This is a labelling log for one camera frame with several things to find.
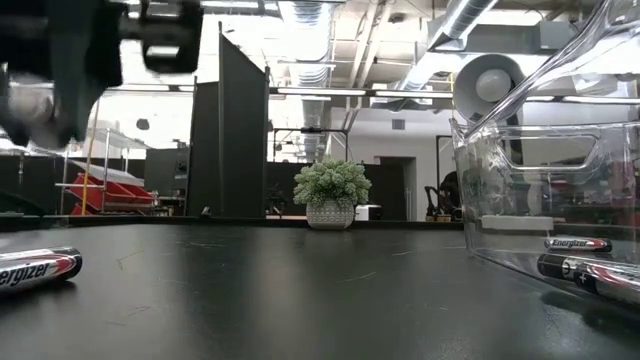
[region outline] white loudspeaker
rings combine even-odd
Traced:
[[[518,63],[498,54],[481,55],[469,61],[453,85],[456,110],[467,121],[476,122],[524,80]]]

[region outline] transparent container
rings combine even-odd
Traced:
[[[639,33],[640,2],[603,0],[486,116],[451,121],[470,251],[640,305]]]

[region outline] white plant pot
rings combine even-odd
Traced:
[[[353,206],[340,206],[335,201],[325,201],[322,206],[307,204],[307,222],[318,230],[344,230],[353,222]]]

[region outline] black tabletop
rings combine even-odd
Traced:
[[[0,358],[631,359],[608,306],[472,257],[461,232],[126,225],[0,235],[71,245],[73,281],[0,302]]]

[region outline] potted plant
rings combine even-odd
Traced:
[[[348,228],[355,205],[369,200],[364,166],[352,162],[327,158],[302,168],[295,180],[293,201],[307,205],[307,222],[314,229]]]

